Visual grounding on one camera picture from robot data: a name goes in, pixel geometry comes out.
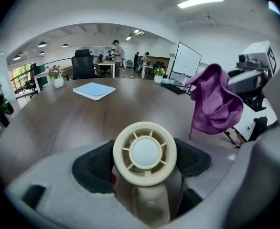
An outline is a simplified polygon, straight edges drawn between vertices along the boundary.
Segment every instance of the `whiteboard frame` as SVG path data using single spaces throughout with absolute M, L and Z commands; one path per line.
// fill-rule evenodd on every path
M 174 65 L 175 65 L 175 62 L 176 62 L 176 57 L 177 57 L 177 53 L 178 53 L 178 49 L 179 49 L 179 45 L 180 45 L 180 44 L 186 46 L 187 48 L 190 48 L 190 47 L 188 47 L 187 45 L 185 45 L 185 44 L 183 44 L 183 43 L 181 43 L 181 42 L 178 43 L 178 47 L 177 47 L 177 51 L 176 51 L 176 55 L 175 55 L 175 60 L 174 60 L 174 62 L 173 62 L 173 66 L 172 66 L 172 68 L 171 68 L 171 72 L 170 72 L 169 79 L 171 78 L 172 72 L 174 72 L 174 73 L 176 73 L 176 74 L 184 75 L 184 76 L 189 77 L 189 78 L 192 77 L 192 76 L 189 76 L 189 75 L 186 75 L 186 74 L 182 74 L 182 73 L 173 71 L 173 68 L 174 68 Z

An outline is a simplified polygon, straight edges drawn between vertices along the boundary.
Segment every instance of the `potted plant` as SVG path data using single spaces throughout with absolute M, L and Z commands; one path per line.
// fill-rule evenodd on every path
M 161 83 L 163 76 L 165 75 L 165 71 L 163 68 L 158 68 L 156 70 L 154 70 L 154 82 L 155 83 Z
M 49 77 L 50 77 L 50 80 L 53 79 L 53 85 L 56 88 L 59 88 L 64 85 L 64 79 L 63 79 L 62 75 L 60 74 L 59 66 L 54 65 L 49 70 Z

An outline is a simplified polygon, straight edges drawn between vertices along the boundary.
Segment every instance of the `white circular center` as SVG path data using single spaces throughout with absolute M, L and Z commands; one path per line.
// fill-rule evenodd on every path
M 151 166 L 159 156 L 157 145 L 150 139 L 142 139 L 135 143 L 132 156 L 141 166 Z

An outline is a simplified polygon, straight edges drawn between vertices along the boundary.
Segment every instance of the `purple cloth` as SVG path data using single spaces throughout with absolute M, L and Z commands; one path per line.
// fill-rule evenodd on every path
M 196 86 L 191 92 L 191 99 L 195 101 L 191 132 L 195 129 L 215 135 L 240 121 L 243 101 L 227 89 L 228 80 L 228 74 L 214 63 L 187 81 L 186 85 Z

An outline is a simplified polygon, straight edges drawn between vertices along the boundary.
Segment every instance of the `blue notebook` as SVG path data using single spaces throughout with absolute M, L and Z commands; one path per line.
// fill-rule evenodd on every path
M 102 97 L 112 93 L 116 89 L 114 87 L 105 86 L 97 83 L 88 83 L 80 87 L 74 88 L 73 92 L 93 100 L 99 100 Z

